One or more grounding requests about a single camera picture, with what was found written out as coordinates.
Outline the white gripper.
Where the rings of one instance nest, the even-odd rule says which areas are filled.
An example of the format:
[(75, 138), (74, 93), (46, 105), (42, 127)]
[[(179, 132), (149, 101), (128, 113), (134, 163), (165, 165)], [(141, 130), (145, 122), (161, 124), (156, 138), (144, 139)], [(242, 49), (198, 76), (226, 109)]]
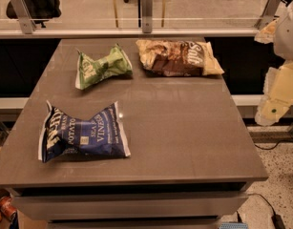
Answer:
[(277, 123), (293, 104), (293, 1), (278, 20), (262, 28), (254, 40), (268, 44), (274, 40), (274, 53), (286, 61), (278, 69), (270, 68), (265, 76), (263, 96), (255, 121), (261, 126)]

